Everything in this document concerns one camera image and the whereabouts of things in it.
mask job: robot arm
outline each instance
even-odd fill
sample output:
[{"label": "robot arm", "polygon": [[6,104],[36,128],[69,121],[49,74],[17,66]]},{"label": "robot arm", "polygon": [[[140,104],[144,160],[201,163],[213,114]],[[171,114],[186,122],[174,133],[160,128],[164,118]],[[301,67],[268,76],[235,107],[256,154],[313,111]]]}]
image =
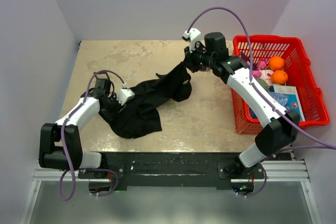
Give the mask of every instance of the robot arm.
[{"label": "robot arm", "polygon": [[97,78],[95,87],[89,93],[85,103],[80,98],[76,106],[63,118],[55,123],[46,123],[41,128],[39,164],[44,168],[68,170],[69,165],[62,146],[56,146],[60,141],[61,127],[65,125],[65,142],[74,167],[74,170],[84,168],[98,168],[103,162],[103,156],[99,152],[83,151],[79,132],[85,127],[90,119],[101,110],[108,108],[109,111],[118,113],[125,103],[134,97],[130,89],[120,89],[116,94],[110,94],[111,82],[109,79]]},{"label": "robot arm", "polygon": [[[229,56],[223,34],[215,32],[205,35],[205,46],[201,43],[200,37],[200,31],[195,28],[192,28],[189,33],[185,32],[182,37],[190,42],[190,45],[184,49],[183,62],[186,67],[191,72],[197,72],[202,67],[211,68],[214,75],[220,77],[246,101],[263,127],[263,130],[256,136],[255,143],[236,158],[233,169],[239,174],[291,144],[296,139],[297,131],[280,117],[252,87],[247,64],[238,56]],[[296,125],[299,124],[300,116],[296,111],[286,111],[255,79],[252,82],[283,115]]]}]

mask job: gray wall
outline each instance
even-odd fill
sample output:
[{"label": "gray wall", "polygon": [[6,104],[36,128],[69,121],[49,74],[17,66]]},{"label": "gray wall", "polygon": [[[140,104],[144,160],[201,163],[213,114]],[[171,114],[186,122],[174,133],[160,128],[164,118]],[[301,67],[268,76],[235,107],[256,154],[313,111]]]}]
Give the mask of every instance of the gray wall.
[{"label": "gray wall", "polygon": [[[291,0],[273,33],[302,39],[311,59],[311,69],[318,86],[323,90],[331,124],[308,130],[322,140],[336,145],[336,0]],[[301,137],[297,145],[312,144]],[[330,150],[311,150],[298,153],[307,161],[313,192],[324,224],[335,223],[336,155]]]},{"label": "gray wall", "polygon": [[39,129],[60,112],[76,41],[56,0],[0,0],[0,222],[19,223]]},{"label": "gray wall", "polygon": [[[236,11],[251,34],[269,34],[289,0],[57,0],[80,39],[180,39],[202,10],[222,5]],[[197,27],[232,39],[243,31],[231,14],[214,11]]]}]

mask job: red basket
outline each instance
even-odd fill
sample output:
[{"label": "red basket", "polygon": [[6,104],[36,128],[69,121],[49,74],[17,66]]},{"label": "red basket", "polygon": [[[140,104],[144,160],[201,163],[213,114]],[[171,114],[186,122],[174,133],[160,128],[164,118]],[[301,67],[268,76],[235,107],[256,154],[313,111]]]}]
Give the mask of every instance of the red basket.
[{"label": "red basket", "polygon": [[[274,35],[250,36],[254,63],[259,59],[267,61],[274,55],[285,60],[285,72],[288,75],[287,85],[297,88],[305,121],[300,127],[306,129],[316,125],[326,125],[330,122],[322,98],[322,91],[316,86],[310,70],[310,60],[298,38],[279,37]],[[243,52],[250,55],[246,36],[236,36],[233,39],[234,55]],[[247,103],[240,95],[231,89],[235,113],[236,130],[239,134],[258,134],[262,127],[258,119],[252,119]]]}]

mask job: table surface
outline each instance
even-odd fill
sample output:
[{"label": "table surface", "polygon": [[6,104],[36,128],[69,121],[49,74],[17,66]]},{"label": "table surface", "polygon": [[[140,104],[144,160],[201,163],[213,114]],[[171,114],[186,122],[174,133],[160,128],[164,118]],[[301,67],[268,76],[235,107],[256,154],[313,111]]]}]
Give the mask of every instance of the table surface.
[{"label": "table surface", "polygon": [[[184,58],[182,40],[84,40],[81,42],[61,116],[78,102],[93,72],[117,72],[132,87],[170,72]],[[227,42],[232,53],[232,42]],[[141,138],[124,139],[95,115],[80,132],[86,151],[107,152],[242,152],[253,135],[239,135],[230,88],[209,72],[191,74],[192,94],[183,102],[173,100],[158,107],[162,131]],[[120,81],[111,76],[116,89]]]}]

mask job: black cloth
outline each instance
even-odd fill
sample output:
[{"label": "black cloth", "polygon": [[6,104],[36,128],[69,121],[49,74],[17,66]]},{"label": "black cloth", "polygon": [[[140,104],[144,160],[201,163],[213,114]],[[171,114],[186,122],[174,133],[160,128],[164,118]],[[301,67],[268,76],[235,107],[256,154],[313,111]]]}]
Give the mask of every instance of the black cloth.
[{"label": "black cloth", "polygon": [[143,81],[132,87],[135,97],[127,102],[119,113],[99,113],[111,126],[116,135],[124,138],[137,138],[161,131],[158,106],[169,99],[184,101],[191,94],[191,76],[182,63],[165,75],[156,74],[159,79]]}]

